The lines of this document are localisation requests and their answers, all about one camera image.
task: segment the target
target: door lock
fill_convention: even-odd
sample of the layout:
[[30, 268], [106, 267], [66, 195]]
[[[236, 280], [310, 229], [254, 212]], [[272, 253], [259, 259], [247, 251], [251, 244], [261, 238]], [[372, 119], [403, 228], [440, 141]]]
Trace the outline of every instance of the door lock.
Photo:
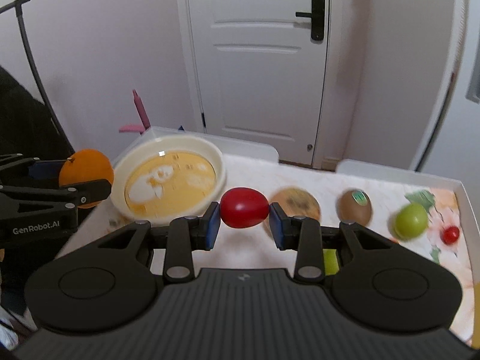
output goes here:
[[311, 13], [295, 12], [296, 17], [311, 18], [310, 37], [314, 41], [322, 41], [325, 37], [325, 0], [311, 0]]

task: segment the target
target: black handle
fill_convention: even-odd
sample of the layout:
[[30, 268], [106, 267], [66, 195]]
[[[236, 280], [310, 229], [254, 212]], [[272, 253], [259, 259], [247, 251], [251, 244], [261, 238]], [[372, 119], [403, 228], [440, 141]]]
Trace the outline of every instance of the black handle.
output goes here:
[[314, 41], [322, 41], [325, 37], [325, 0], [311, 0], [311, 13], [295, 12], [296, 17], [311, 18], [310, 37]]
[[177, 218], [170, 222], [163, 261], [163, 279], [167, 283], [186, 283], [195, 279], [190, 229], [186, 218]]
[[293, 277], [303, 283], [319, 283], [325, 277], [320, 223], [312, 218], [299, 220], [301, 228]]

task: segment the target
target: black stand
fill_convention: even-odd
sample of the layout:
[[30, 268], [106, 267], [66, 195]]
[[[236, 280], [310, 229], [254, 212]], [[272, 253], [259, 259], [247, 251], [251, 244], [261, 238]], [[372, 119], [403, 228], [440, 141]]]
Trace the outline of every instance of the black stand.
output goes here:
[[43, 87], [42, 80], [40, 79], [40, 75], [38, 74], [37, 66], [35, 65], [35, 61], [32, 55], [32, 50], [30, 48], [30, 43], [28, 43], [27, 33], [25, 30], [25, 23], [23, 22], [22, 4], [27, 3], [29, 1], [30, 0], [15, 0], [12, 3], [4, 5], [3, 7], [0, 7], [0, 14], [12, 8], [15, 8], [15, 12], [18, 20], [18, 27], [20, 28], [20, 35], [22, 37], [23, 48], [25, 49], [25, 54], [27, 56], [28, 64], [30, 65], [30, 70], [32, 71], [33, 77], [35, 79], [35, 83], [37, 84], [38, 91], [40, 92], [40, 96], [42, 97], [42, 100], [45, 106], [50, 112], [52, 122], [55, 128], [57, 129], [58, 134], [61, 137], [63, 137], [63, 139], [67, 143], [67, 147], [70, 152], [70, 155], [72, 155], [73, 153], [75, 153], [75, 150], [72, 147], [70, 141], [68, 140], [67, 135], [65, 134], [65, 131], [62, 128], [62, 125], [57, 119], [57, 116], [55, 115], [55, 111], [52, 108], [52, 104], [50, 103], [49, 97], [47, 96], [47, 93], [45, 92], [45, 88]]

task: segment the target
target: kiwi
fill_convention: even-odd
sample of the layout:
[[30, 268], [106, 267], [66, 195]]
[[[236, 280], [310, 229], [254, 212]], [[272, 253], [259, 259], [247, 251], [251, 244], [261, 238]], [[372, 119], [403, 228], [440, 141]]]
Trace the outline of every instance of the kiwi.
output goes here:
[[368, 195], [361, 190], [348, 190], [337, 202], [337, 214], [341, 221], [354, 221], [368, 225], [373, 214]]

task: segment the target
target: green fruit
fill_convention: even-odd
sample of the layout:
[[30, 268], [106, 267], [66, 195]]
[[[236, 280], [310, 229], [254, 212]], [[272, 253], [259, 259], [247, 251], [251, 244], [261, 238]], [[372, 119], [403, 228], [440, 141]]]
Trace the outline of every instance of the green fruit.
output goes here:
[[335, 275], [340, 270], [336, 249], [323, 249], [323, 265], [327, 276]]
[[395, 232], [401, 239], [418, 237], [428, 226], [428, 215], [419, 203], [411, 203], [397, 214]]

